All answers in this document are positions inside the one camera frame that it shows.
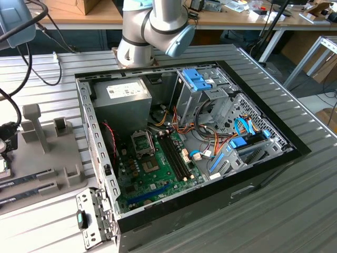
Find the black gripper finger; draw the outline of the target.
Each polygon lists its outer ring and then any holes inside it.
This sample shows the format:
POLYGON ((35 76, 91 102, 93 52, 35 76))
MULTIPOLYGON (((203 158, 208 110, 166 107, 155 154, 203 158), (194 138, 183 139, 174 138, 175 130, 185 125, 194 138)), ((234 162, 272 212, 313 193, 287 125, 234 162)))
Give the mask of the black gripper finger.
POLYGON ((1 143, 1 157, 6 161, 9 160, 9 154, 15 150, 15 144, 1 143))

